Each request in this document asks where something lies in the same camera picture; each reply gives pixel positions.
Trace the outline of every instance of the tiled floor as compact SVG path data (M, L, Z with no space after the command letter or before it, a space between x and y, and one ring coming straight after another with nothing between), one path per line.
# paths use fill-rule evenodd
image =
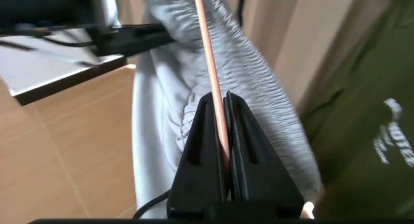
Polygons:
M130 218L133 69L21 107L0 85L0 223Z

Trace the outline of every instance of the chopstick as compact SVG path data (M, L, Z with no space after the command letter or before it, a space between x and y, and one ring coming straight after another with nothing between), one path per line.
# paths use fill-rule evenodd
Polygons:
M208 33L208 27L206 22L206 14L204 13L204 6L202 0L194 0L195 8L197 9L197 15L200 23L202 45L204 47L204 53L206 55L208 76L210 77L210 84L212 86L213 103L215 118L217 122L217 129L219 132L219 139L221 146L223 147L223 161L224 169L229 169L230 166L230 149L228 144L228 135L226 127L226 119L224 117L223 100L221 98L220 84L217 77L217 69L215 68L215 61L212 49L212 43L210 41L210 35Z

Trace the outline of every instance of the gray cloth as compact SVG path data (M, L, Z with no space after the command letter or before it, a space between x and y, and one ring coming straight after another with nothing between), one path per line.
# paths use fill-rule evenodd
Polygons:
M177 40L141 54L133 101L137 207L170 189L199 99L211 91L194 0L145 0L147 23ZM306 200L320 175L302 126L262 54L222 0L204 0L222 95L243 97ZM166 216L165 203L145 218Z

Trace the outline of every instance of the olive green fabric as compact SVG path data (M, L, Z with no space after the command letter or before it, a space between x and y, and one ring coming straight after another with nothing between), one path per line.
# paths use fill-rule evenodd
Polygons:
M319 219L414 218L414 0L394 0L302 118Z

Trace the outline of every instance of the black edge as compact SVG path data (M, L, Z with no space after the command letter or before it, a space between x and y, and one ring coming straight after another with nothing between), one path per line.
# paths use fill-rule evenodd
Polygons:
M125 65L127 65L127 58L122 56L115 60L105 62L97 67L87 69L66 78L62 78L61 80L20 93L15 95L14 98L20 103L20 105L24 106L111 72Z

